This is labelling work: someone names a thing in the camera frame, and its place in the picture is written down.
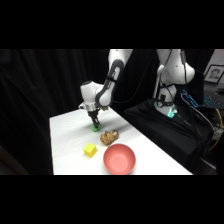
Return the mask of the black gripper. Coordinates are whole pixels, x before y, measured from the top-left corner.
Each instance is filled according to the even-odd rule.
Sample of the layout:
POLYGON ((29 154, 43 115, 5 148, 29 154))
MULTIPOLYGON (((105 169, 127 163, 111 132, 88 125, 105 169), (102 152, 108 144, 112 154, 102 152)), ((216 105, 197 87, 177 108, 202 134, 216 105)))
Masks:
POLYGON ((95 128, 95 121, 96 121, 96 128, 99 128, 100 127, 100 122, 98 120, 98 112, 99 110, 95 110, 95 111, 88 111, 88 115, 89 117, 93 120, 92 121, 92 128, 95 128))

